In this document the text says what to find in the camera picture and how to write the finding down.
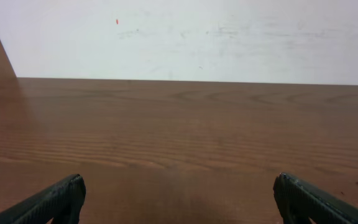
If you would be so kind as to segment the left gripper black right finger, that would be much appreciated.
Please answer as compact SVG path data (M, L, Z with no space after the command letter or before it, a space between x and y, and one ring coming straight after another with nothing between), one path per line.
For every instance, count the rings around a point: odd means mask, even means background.
M273 196L284 224L358 224L358 208L288 173L276 177Z

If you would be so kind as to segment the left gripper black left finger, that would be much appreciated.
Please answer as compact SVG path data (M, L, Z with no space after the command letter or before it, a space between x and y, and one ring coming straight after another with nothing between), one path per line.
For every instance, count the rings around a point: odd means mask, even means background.
M78 224L85 196L83 177L72 174L0 212L0 224Z

